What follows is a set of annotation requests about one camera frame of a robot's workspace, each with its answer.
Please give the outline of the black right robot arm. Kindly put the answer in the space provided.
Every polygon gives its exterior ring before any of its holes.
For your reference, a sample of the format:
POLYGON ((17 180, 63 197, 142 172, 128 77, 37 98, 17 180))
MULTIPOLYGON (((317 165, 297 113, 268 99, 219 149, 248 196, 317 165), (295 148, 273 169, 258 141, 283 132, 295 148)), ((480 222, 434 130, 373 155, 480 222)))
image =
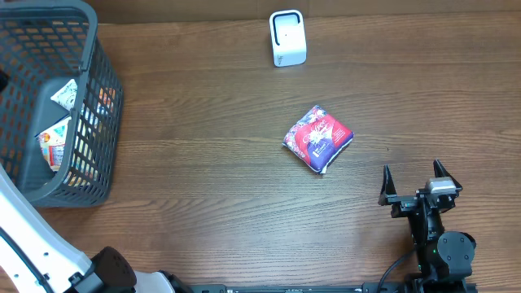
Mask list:
POLYGON ((434 177, 414 195, 399 195, 390 168, 383 167, 379 205, 392 207, 391 217, 408 219, 414 241, 411 252, 389 267, 393 270, 415 254, 419 272, 409 275, 404 292, 469 292, 465 279, 472 275, 476 241, 468 233, 447 231, 441 214, 455 207, 462 185, 439 160, 433 161, 434 177))

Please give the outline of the red purple pad package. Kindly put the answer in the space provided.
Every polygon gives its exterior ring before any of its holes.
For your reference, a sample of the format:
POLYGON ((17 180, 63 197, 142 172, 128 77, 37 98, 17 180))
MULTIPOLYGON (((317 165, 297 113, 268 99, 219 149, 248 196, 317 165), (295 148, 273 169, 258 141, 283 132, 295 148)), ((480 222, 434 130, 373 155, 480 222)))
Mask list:
POLYGON ((350 128, 315 105, 288 130, 282 144, 315 173, 324 174, 353 138, 350 128))

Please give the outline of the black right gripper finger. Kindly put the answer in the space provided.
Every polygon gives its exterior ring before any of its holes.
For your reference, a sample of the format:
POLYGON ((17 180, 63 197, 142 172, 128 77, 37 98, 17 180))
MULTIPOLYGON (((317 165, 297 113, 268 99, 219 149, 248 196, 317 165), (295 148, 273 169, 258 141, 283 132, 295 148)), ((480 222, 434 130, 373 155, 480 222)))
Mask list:
POLYGON ((455 185, 457 190, 462 189, 462 185, 446 170, 444 165, 440 162, 438 159, 434 159, 433 161, 433 168, 434 168, 434 174, 435 177, 449 177, 453 184, 455 185))
POLYGON ((396 187, 392 180, 392 174, 387 164, 383 166, 383 184, 380 192, 383 196, 396 196, 396 187))

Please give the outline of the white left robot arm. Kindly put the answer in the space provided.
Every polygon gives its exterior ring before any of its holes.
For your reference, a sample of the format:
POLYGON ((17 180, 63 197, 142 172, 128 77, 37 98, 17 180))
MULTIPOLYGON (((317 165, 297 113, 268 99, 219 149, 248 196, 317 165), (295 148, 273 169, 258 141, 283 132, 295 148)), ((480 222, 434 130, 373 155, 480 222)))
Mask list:
POLYGON ((89 258, 57 234, 1 171, 1 267, 19 292, 190 292, 176 276, 132 269, 113 247, 89 258))

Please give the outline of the yellow snack bag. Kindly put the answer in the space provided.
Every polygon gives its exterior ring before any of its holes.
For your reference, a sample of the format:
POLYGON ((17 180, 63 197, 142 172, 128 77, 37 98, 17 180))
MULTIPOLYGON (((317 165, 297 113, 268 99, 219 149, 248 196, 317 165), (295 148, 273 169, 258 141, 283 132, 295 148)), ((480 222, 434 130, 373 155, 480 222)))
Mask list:
POLYGON ((55 173, 59 171, 63 162, 68 123, 71 119, 71 116, 65 116, 36 136, 44 160, 55 173))

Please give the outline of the white tube gold cap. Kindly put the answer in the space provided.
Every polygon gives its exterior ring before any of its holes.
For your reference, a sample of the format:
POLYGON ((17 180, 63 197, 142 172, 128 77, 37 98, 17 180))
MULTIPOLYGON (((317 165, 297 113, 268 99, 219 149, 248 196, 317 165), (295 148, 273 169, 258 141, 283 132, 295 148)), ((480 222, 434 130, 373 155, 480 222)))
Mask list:
POLYGON ((76 102, 78 86, 74 79, 69 80, 60 90, 53 94, 50 99, 58 103, 67 111, 71 111, 76 102))

